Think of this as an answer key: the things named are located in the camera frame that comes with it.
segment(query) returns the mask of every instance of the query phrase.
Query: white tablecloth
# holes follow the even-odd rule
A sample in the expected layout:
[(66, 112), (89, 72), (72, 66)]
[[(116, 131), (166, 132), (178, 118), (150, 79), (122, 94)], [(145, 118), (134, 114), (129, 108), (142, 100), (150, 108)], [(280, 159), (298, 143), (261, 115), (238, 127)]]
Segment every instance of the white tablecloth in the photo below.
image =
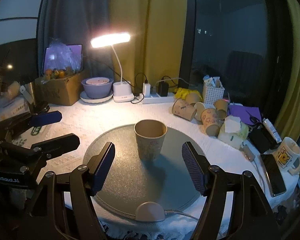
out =
[[(229, 145), (219, 141), (216, 138), (208, 137), (195, 119), (188, 122), (182, 118), (174, 116), (171, 113), (172, 103), (164, 104), (131, 104), (115, 103), (113, 99), (99, 105), (89, 105), (79, 100), (73, 106), (51, 106), (50, 111), (58, 110), (62, 113), (62, 120), (59, 123), (51, 124), (45, 127), (39, 136), (30, 136), (27, 131), (23, 135), (26, 138), (24, 147), (30, 147), (31, 144), (74, 133), (80, 138), (80, 146), (76, 151), (62, 155), (61, 157), (49, 160), (47, 166), (40, 171), (37, 182), (47, 171), (54, 171), (57, 174), (71, 172), (74, 168), (82, 164), (83, 156), (88, 146), (101, 134), (118, 126), (133, 124), (142, 119), (156, 119), (164, 122), (167, 126), (180, 130), (191, 137), (203, 150), (210, 164), (216, 164), (223, 170), (232, 173), (242, 174), (245, 170), (253, 172), (260, 183), (260, 178), (254, 166), (244, 157), (243, 153)], [(258, 151), (249, 142), (250, 149), (255, 155)], [(266, 183), (266, 177), (263, 173), (259, 158), (255, 158), (260, 173)], [(266, 184), (266, 197), (271, 207), (275, 207), (281, 201), (291, 196), (298, 182), (298, 176), (291, 176), (289, 173), (282, 173), (287, 191), (286, 193), (272, 198), (269, 187)], [(225, 232), (229, 225), (233, 194), (228, 193), (226, 206), (224, 209), (223, 220), (220, 231)], [(204, 197), (199, 199), (184, 213), (199, 217), (202, 211)], [(184, 235), (194, 230), (197, 221), (174, 215), (158, 223), (136, 223), (131, 220), (119, 218), (101, 208), (94, 200), (93, 205), (99, 220), (107, 224), (110, 228), (109, 235), (124, 237), (126, 231), (132, 231), (132, 235), (137, 233), (147, 234), (149, 238), (156, 239), (158, 235), (163, 235), (165, 239), (182, 239)]]

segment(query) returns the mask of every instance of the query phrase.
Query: gray placemat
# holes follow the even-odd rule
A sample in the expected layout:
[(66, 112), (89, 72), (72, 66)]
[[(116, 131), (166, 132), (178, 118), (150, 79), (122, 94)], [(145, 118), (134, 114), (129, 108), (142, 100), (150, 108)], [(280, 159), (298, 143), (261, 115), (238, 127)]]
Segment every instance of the gray placemat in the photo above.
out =
[(181, 147), (190, 141), (202, 153), (200, 147), (184, 133), (168, 128), (160, 156), (154, 162), (143, 162), (138, 156), (133, 127), (117, 127), (102, 134), (84, 155), (83, 163), (87, 164), (106, 142), (114, 143), (115, 158), (102, 190), (95, 196), (97, 203), (129, 219), (135, 219), (135, 210), (147, 201), (157, 202), (165, 210), (189, 207), (200, 194), (186, 169)]

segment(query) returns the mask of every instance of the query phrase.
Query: lamp base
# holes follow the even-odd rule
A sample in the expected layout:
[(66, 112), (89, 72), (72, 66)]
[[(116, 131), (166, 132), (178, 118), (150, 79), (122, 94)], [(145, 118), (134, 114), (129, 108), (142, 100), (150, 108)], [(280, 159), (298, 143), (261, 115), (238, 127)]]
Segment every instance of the lamp base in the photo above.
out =
[(128, 102), (134, 99), (131, 92), (130, 82), (116, 82), (113, 83), (113, 100), (116, 103)]

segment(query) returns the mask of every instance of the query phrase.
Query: storage basket with holes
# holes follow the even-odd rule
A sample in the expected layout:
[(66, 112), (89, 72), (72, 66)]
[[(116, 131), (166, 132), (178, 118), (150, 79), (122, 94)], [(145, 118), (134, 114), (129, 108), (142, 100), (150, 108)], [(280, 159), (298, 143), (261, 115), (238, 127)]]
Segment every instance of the storage basket with holes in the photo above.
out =
[(202, 97), (205, 104), (213, 105), (215, 101), (223, 98), (225, 89), (221, 85), (219, 88), (203, 85)]

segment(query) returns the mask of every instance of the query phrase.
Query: desk lamp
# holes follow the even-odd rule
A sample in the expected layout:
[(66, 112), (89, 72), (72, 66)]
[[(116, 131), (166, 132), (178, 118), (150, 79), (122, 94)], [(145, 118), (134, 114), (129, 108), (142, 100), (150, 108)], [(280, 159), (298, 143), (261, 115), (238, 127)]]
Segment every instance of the desk lamp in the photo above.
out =
[(130, 41), (129, 33), (113, 33), (113, 34), (108, 34), (108, 35), (103, 35), (103, 36), (93, 38), (90, 42), (93, 48), (111, 46), (117, 58), (120, 71), (121, 71), (120, 82), (113, 83), (113, 99), (117, 103), (128, 102), (134, 99), (134, 95), (131, 92), (130, 82), (122, 81), (122, 67), (118, 55), (115, 52), (115, 49), (113, 47), (114, 44), (128, 42), (128, 41)]

